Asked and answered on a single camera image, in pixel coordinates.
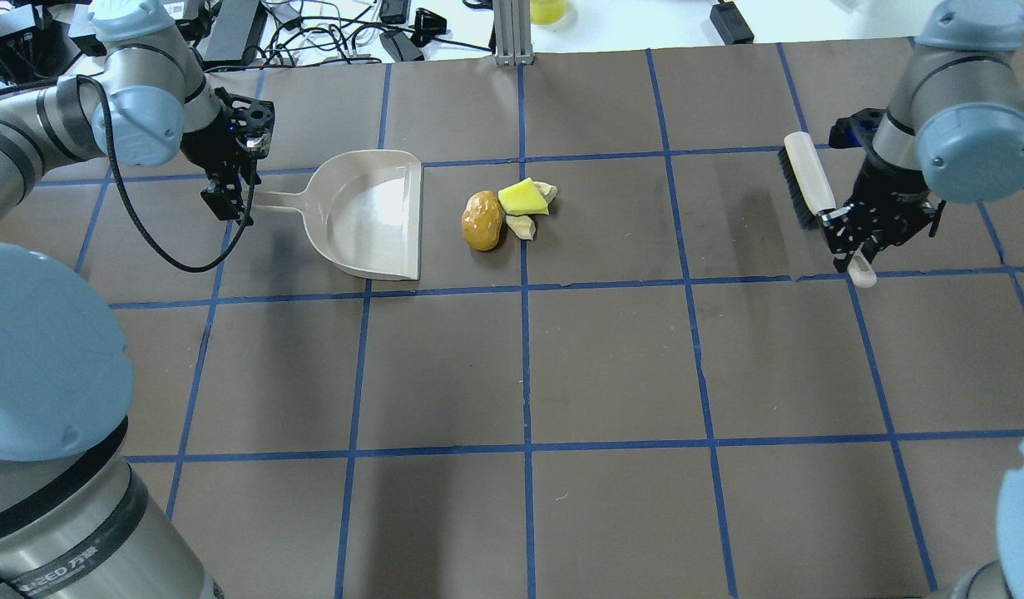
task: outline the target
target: white dustpan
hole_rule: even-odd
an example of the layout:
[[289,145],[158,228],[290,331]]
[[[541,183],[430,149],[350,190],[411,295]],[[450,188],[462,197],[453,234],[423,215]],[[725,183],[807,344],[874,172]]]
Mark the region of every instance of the white dustpan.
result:
[[299,212],[318,253],[359,277],[419,277],[423,164],[400,151],[342,153],[302,192],[261,192],[253,207]]

